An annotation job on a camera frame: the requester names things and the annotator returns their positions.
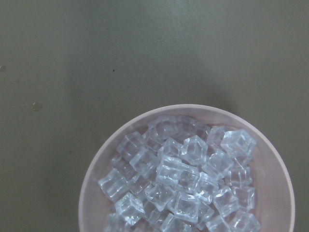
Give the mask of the pile of clear ice cubes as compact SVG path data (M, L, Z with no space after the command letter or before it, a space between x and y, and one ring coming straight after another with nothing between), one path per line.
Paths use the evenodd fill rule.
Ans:
M258 232L244 129L160 116L123 137L98 181L112 201L107 232Z

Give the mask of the pink bowl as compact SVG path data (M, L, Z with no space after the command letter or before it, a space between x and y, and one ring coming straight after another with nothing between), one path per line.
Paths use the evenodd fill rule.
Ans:
M178 104L143 113L114 132L94 156L82 184L78 220L82 232L104 229L111 201L98 185L98 180L110 171L110 161L122 138L133 131L145 132L147 124L161 115L186 115L208 125L225 125L229 129L244 128L257 142L250 167L256 188L253 214L263 232L292 232L295 225L295 197L287 168L273 144L249 122L211 106Z

